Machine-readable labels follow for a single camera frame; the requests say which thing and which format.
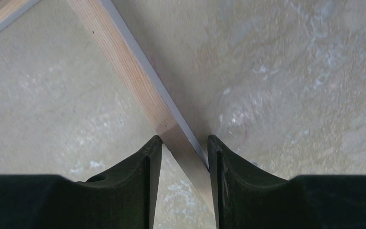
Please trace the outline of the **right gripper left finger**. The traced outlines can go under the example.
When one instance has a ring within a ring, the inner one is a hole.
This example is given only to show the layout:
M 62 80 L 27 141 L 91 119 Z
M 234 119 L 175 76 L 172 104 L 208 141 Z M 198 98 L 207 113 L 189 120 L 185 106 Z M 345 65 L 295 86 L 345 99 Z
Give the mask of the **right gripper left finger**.
M 84 182 L 53 174 L 0 175 L 0 229 L 151 229 L 162 140 Z

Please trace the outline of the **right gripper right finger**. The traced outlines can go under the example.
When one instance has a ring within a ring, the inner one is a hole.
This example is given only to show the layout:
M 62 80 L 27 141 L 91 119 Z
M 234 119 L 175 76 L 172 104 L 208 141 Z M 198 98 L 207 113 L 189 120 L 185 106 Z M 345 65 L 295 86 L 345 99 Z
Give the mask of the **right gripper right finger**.
M 219 229 L 366 229 L 366 175 L 276 177 L 233 152 L 217 136 L 207 143 Z

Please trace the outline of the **wooden picture frame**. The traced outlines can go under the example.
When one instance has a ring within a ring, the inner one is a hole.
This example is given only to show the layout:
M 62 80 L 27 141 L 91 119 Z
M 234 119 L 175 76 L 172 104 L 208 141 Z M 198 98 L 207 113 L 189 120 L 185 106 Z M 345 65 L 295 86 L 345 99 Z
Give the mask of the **wooden picture frame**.
M 154 133 L 212 211 L 206 168 L 101 0 L 0 0 L 0 171 L 87 177 Z

